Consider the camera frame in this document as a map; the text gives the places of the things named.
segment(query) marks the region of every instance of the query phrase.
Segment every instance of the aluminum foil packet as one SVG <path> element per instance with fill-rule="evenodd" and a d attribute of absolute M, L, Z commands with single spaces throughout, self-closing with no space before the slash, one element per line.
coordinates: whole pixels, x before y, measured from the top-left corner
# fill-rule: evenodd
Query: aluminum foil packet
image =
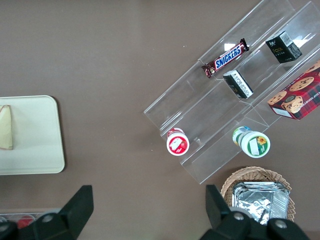
<path fill-rule="evenodd" d="M 287 218 L 290 191 L 280 182 L 239 182 L 232 190 L 232 206 L 247 210 L 254 220 Z"/>

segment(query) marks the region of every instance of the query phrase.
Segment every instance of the red cookie box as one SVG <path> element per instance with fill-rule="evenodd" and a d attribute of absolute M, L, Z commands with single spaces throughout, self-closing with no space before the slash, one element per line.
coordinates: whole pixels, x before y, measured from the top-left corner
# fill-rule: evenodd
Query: red cookie box
<path fill-rule="evenodd" d="M 278 115 L 302 119 L 320 105 L 320 60 L 267 101 Z"/>

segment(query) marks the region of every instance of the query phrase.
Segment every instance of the acrylic display rack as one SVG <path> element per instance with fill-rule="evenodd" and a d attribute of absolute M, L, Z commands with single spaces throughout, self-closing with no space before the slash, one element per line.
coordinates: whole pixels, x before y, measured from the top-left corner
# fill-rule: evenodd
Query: acrylic display rack
<path fill-rule="evenodd" d="M 280 64 L 265 44 L 266 39 L 286 31 L 302 52 L 297 60 Z M 250 50 L 207 78 L 201 66 L 213 61 L 245 38 Z M 232 141 L 239 126 L 259 132 L 280 116 L 267 100 L 293 81 L 319 55 L 320 12 L 312 2 L 294 8 L 289 0 L 263 0 L 165 91 L 144 114 L 165 140 L 171 128 L 181 128 L 190 141 L 181 165 L 203 183 L 241 149 Z M 238 98 L 223 74 L 238 70 L 252 88 L 248 99 Z"/>

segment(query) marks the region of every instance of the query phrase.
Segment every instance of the white tray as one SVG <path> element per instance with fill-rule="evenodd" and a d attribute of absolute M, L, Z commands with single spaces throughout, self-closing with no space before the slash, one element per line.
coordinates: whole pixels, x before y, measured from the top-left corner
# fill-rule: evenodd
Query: white tray
<path fill-rule="evenodd" d="M 47 95 L 0 97 L 10 105 L 13 150 L 0 150 L 0 175 L 55 174 L 65 167 L 58 108 Z"/>

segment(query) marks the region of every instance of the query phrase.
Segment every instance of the black box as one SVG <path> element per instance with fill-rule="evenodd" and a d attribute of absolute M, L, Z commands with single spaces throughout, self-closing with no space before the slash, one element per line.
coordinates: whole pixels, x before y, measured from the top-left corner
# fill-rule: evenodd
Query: black box
<path fill-rule="evenodd" d="M 247 99 L 254 92 L 237 70 L 228 71 L 223 78 L 238 98 Z"/>
<path fill-rule="evenodd" d="M 302 55 L 286 31 L 270 37 L 265 43 L 281 64 L 297 60 Z"/>

